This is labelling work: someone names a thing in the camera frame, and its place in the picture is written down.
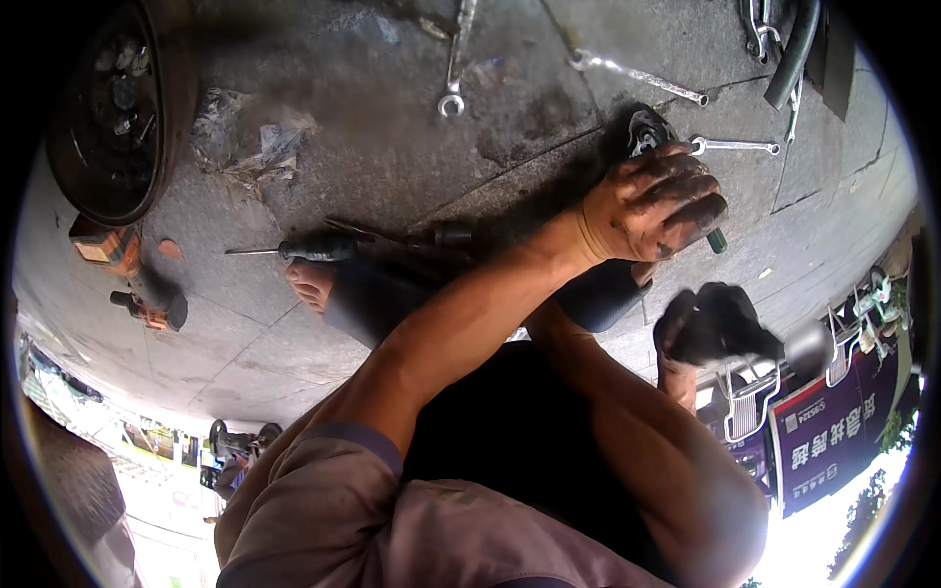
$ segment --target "pink shirt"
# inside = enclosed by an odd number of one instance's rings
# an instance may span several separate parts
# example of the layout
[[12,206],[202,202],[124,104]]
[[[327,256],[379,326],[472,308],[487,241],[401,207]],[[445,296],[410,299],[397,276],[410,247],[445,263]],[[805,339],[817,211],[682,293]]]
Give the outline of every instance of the pink shirt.
[[669,587],[534,508],[461,480],[400,484],[386,437],[303,431],[252,504],[217,586]]

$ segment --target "shirt sleeve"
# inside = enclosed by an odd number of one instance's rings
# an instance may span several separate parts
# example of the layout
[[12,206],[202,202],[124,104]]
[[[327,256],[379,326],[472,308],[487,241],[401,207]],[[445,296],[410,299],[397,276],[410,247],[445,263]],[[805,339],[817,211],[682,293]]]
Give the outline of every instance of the shirt sleeve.
[[354,422],[302,431],[251,506],[217,586],[347,586],[392,516],[402,458]]

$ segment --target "hand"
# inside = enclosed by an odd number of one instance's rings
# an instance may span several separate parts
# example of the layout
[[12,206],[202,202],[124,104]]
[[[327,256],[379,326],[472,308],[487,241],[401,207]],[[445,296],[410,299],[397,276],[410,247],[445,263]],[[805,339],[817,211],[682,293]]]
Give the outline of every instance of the hand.
[[582,233],[601,260],[669,259],[727,217],[719,183],[685,143],[615,166],[581,204]]

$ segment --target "black screwdriver handle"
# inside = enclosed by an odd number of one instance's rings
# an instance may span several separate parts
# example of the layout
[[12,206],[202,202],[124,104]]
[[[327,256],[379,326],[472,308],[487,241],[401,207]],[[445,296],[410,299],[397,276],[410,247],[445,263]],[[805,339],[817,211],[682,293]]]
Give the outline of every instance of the black screwdriver handle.
[[281,241],[278,254],[285,260],[299,257],[309,262],[338,262],[354,257],[356,239],[346,235],[320,235],[307,241]]

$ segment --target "combination wrench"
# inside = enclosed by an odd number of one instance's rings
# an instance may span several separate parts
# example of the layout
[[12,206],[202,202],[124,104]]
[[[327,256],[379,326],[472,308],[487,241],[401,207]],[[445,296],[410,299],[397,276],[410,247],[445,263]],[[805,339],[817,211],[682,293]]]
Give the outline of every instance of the combination wrench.
[[451,59],[448,62],[448,82],[444,87],[446,92],[438,101],[438,112],[443,117],[450,116],[448,104],[455,106],[454,115],[459,117],[464,112],[464,99],[460,95],[461,73],[463,73],[464,53],[468,48],[468,38],[471,36],[473,13],[477,9],[477,0],[461,0],[461,10],[457,14],[458,31],[451,42]]
[[700,94],[699,92],[694,92],[685,87],[677,86],[673,82],[667,82],[663,78],[657,77],[652,73],[641,72],[640,70],[635,70],[634,68],[618,65],[611,59],[596,56],[590,51],[585,51],[584,49],[575,49],[574,52],[578,59],[569,59],[568,64],[579,72],[584,72],[589,68],[610,70],[612,72],[627,75],[628,77],[633,78],[639,82],[644,82],[645,84],[650,84],[651,86],[665,89],[668,92],[673,92],[680,98],[692,100],[700,106],[705,106],[709,103],[709,96],[706,94]]
[[693,135],[690,137],[690,143],[694,148],[692,155],[702,155],[706,149],[760,149],[767,151],[771,155],[777,155],[781,152],[781,146],[777,143],[762,143],[761,141],[716,141],[707,139],[702,135]]

